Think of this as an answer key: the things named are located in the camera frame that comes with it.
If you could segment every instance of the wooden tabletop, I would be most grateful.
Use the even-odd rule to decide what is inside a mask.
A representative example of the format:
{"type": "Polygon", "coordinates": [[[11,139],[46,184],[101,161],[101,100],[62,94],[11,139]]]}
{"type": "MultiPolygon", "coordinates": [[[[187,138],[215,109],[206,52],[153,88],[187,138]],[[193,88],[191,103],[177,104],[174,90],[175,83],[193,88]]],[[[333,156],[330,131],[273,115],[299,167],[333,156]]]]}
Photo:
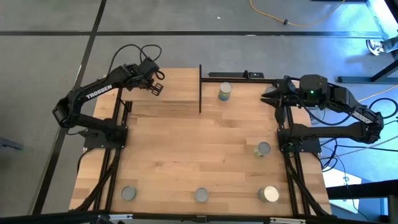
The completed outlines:
{"type": "MultiPolygon", "coordinates": [[[[231,98],[220,101],[220,83],[202,83],[199,113],[199,70],[162,71],[166,78],[159,82],[165,86],[164,96],[156,98],[145,90],[123,93],[123,99],[133,103],[112,212],[291,216],[285,164],[277,143],[275,109],[260,101],[269,85],[233,83],[231,98]],[[271,152],[258,159],[253,150],[261,141],[271,145],[271,152]],[[137,189],[136,198],[129,202],[121,196],[128,185],[137,189]],[[277,202],[264,203],[257,198],[258,189],[268,185],[279,191],[277,202]],[[209,192],[205,203],[194,198],[200,187],[209,192]]],[[[112,116],[116,93],[113,90],[98,98],[94,116],[112,116]]],[[[292,111],[295,123],[311,125],[304,110],[292,111]]],[[[103,149],[96,149],[83,158],[70,208],[79,206],[93,190],[103,154],[103,149]]],[[[323,209],[330,212],[318,160],[311,154],[300,155],[306,186],[323,209]]],[[[296,194],[298,210],[303,213],[297,187],[296,194]]]]}

